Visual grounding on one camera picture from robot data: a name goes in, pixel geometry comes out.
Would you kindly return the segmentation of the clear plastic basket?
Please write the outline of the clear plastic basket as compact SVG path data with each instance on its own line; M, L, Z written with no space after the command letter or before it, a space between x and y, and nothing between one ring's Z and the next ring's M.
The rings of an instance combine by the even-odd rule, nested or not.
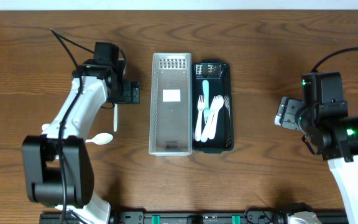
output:
M192 153L190 53L155 53L152 59L149 154Z

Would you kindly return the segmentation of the white fork straight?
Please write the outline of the white fork straight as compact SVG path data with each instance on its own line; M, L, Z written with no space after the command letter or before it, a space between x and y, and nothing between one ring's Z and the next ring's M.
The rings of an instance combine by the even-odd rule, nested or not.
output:
M198 116L195 126L195 135L194 135L195 141L201 140L201 126L202 126L202 116L203 116L204 109L205 109L205 99L203 95L200 95L197 103Z

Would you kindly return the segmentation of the white wide spoon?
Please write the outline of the white wide spoon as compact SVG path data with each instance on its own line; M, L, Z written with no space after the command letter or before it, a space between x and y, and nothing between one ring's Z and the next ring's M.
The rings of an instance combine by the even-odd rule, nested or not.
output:
M218 114L219 110L223 107L224 104L224 98L222 95L217 95L213 98L213 101L211 103L211 116L208 121L208 132L207 137L209 139L214 139L216 135L216 126L217 126L217 120L218 120Z

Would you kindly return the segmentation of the pale green fork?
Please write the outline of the pale green fork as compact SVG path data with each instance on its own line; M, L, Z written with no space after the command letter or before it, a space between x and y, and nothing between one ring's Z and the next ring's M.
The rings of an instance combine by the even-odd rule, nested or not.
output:
M207 123L208 119L209 119L209 114L210 114L210 108L209 108L209 81L208 80L203 80L202 87L203 87L203 96L204 96L204 101L205 101L205 108L204 108L204 111L203 111L203 116L204 116L204 122Z

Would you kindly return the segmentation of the black plastic basket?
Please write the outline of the black plastic basket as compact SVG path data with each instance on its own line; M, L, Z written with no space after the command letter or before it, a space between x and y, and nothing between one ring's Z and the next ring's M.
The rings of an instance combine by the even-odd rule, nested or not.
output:
M220 154L234 149L231 69L220 60L202 60L191 69L193 149Z

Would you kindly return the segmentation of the white fork angled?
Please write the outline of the white fork angled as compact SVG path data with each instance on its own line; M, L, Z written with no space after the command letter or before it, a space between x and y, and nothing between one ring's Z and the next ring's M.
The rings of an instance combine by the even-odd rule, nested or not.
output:
M202 134L201 134L201 142L206 142L208 140L210 132L211 132L211 130L213 128L215 115L216 115L216 111L211 110L209 118L207 120L207 123L206 123L206 125L204 127L204 130L203 130Z

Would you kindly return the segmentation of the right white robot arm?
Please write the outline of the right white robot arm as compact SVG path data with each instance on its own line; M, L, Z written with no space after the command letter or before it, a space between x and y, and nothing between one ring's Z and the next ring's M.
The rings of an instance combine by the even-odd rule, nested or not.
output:
M346 101L308 103L284 96L275 124L302 132L311 153L327 161L347 219L358 223L358 116L348 116Z

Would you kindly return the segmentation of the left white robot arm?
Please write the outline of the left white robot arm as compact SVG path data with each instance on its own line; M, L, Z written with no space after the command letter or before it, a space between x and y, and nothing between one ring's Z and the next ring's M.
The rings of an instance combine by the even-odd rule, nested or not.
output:
M111 204L94 191L86 150L103 104L138 104L139 83L123 79L126 62L87 60L73 71L71 89L55 119L22 143L27 197L61 210L51 223L113 223Z

